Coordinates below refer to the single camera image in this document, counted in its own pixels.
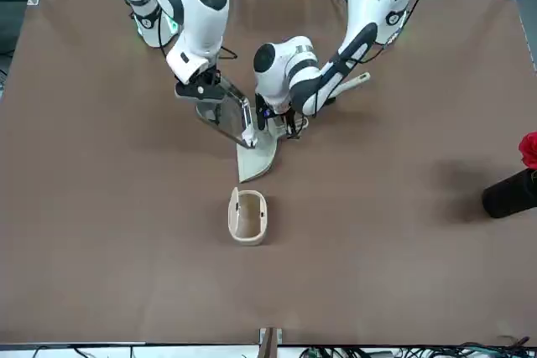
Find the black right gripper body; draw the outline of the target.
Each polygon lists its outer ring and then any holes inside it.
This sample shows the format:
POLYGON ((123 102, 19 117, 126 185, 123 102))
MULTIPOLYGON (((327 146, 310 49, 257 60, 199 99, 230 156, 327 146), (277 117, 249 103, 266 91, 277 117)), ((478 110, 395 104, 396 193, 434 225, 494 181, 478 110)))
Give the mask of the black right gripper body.
POLYGON ((207 68, 196 77, 198 86, 217 86, 220 82, 221 72, 216 65, 207 68))

